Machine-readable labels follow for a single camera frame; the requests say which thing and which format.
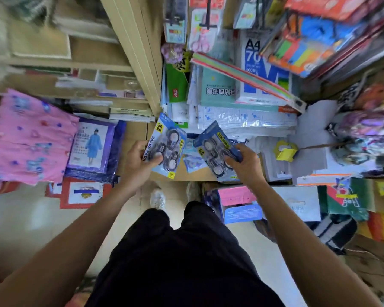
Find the hand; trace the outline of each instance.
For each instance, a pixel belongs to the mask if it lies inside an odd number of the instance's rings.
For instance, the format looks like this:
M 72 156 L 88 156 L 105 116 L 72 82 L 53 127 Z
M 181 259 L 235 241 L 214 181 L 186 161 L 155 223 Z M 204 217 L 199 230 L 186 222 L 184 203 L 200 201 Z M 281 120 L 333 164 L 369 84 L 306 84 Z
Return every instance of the hand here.
M 236 171 L 239 180 L 252 190 L 257 184 L 265 183 L 258 155 L 244 144 L 237 144 L 236 148 L 242 153 L 243 161 L 237 162 L 226 156 L 225 162 Z
M 156 156 L 153 160 L 145 162 L 142 156 L 145 152 L 145 146 L 148 140 L 136 141 L 127 154 L 125 161 L 124 174 L 121 177 L 119 185 L 127 188 L 131 192 L 136 192 L 138 188 L 149 179 L 152 168 L 159 165 L 163 156 Z

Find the pink patterned fabric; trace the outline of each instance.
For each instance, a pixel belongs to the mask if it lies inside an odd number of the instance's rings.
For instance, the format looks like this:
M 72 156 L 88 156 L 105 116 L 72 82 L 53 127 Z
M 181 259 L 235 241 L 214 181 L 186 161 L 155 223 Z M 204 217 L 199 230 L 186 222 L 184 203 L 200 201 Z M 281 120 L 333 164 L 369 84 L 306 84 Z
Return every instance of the pink patterned fabric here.
M 15 90 L 0 105 L 0 180 L 59 183 L 79 118 Z

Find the blue raincoat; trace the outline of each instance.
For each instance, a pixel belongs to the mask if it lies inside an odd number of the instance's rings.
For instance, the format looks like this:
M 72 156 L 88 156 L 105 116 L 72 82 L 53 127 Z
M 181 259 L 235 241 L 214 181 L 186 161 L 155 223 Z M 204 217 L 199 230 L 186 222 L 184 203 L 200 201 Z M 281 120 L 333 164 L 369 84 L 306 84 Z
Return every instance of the blue raincoat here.
M 101 138 L 99 135 L 93 134 L 87 141 L 86 149 L 88 149 L 87 157 L 96 158 L 98 150 L 102 150 Z

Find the person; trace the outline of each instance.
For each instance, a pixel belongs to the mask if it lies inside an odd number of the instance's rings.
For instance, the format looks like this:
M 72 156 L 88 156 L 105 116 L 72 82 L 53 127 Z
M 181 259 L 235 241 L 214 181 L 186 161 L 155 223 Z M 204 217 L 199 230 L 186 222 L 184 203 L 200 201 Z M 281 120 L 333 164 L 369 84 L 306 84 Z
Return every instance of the person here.
M 90 139 L 88 139 L 86 149 L 88 149 L 88 164 L 91 165 L 94 158 L 97 158 L 98 150 L 102 150 L 101 138 L 98 135 L 98 129 L 95 129 L 94 134 L 92 134 Z
M 0 307 L 62 307 L 71 299 L 121 208 L 162 161 L 162 156 L 141 160 L 146 144 L 138 141 L 131 148 L 121 182 L 108 196 L 0 284 Z M 245 145 L 238 148 L 243 161 L 225 161 L 257 197 L 306 303 L 381 306 L 368 286 L 267 184 L 257 155 Z M 181 227 L 173 230 L 160 192 L 154 192 L 151 205 L 111 253 L 87 306 L 283 306 L 209 206 L 189 202 Z

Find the purple raincoat package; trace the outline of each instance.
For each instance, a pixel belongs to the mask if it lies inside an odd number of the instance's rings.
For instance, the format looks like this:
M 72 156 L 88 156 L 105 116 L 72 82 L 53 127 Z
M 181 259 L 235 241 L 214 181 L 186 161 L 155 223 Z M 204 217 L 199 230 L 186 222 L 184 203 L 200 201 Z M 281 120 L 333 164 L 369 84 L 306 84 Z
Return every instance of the purple raincoat package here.
M 80 117 L 67 168 L 105 173 L 115 124 Z

